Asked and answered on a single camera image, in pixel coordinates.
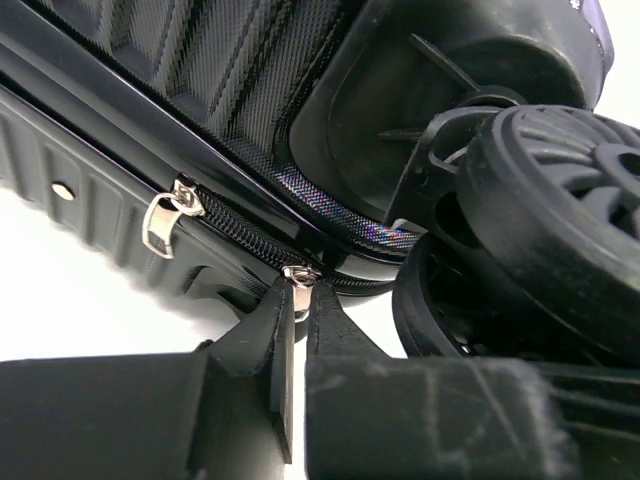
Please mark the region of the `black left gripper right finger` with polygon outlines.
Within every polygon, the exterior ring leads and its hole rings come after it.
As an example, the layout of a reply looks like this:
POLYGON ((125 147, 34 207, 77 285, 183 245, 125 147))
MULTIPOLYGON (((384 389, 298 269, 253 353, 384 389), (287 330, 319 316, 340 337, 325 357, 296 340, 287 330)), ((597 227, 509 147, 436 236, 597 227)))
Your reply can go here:
POLYGON ((576 479, 578 449, 548 383, 513 359, 396 359, 311 297, 305 365, 312 479, 576 479))

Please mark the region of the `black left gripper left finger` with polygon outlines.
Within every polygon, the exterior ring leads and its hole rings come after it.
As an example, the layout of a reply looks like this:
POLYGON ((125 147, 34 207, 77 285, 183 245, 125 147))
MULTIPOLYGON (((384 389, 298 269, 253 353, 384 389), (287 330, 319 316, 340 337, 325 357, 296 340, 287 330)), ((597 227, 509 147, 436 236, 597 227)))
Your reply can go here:
POLYGON ((6 361, 5 479, 280 479, 292 460, 293 289, 189 353, 6 361))

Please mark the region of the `black hard-shell suitcase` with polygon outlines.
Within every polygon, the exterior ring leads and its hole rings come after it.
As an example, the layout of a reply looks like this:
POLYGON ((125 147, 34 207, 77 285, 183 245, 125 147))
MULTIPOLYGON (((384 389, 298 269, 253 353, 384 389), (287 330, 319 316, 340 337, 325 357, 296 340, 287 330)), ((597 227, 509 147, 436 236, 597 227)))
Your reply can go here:
POLYGON ((633 366, 596 1, 5 1, 1 178, 168 295, 394 295, 411 356, 633 366))

